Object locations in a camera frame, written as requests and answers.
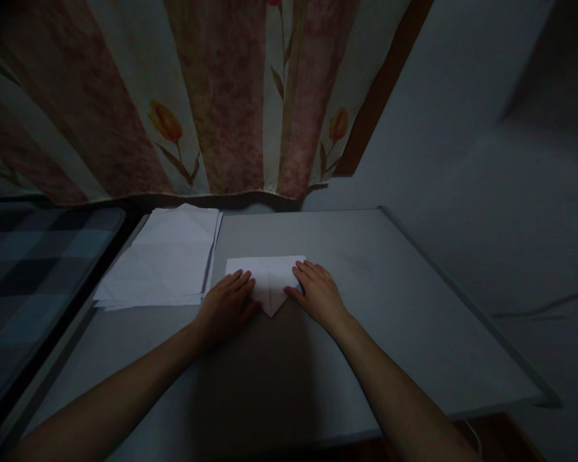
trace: forearm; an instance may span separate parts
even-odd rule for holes
[[[348,317],[330,329],[382,431],[408,461],[475,461],[477,455],[421,388]]]
[[[53,415],[7,460],[104,459],[205,347],[194,327],[184,327]]]

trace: wooden window frame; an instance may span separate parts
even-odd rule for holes
[[[407,62],[434,0],[412,0],[398,24],[385,61],[355,118],[347,145],[333,176],[351,176],[358,168],[400,72]]]

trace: floor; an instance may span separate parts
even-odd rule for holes
[[[469,419],[473,430],[478,434],[484,462],[545,462],[531,441],[526,437],[513,418],[507,413]],[[467,441],[478,449],[475,435],[466,422],[457,422],[456,428]],[[400,462],[402,459],[394,447],[383,438],[362,441],[352,445],[330,449],[300,452],[268,462],[292,461],[338,461],[338,462]]]

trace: stack of paper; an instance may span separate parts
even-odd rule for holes
[[[296,261],[305,259],[303,255],[227,259],[225,274],[233,274],[238,270],[250,271],[257,280],[250,297],[261,302],[263,312],[273,317],[287,299],[285,287],[300,288],[292,268]]]
[[[96,305],[198,305],[209,290],[222,216],[189,204],[155,209],[101,281]]]

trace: white cable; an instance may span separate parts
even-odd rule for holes
[[[477,454],[480,456],[480,460],[482,460],[482,442],[480,441],[480,437],[477,436],[477,432],[473,430],[473,427],[468,420],[465,420],[464,423],[467,424],[469,430],[471,430],[471,432],[475,435],[475,439],[477,440]]]

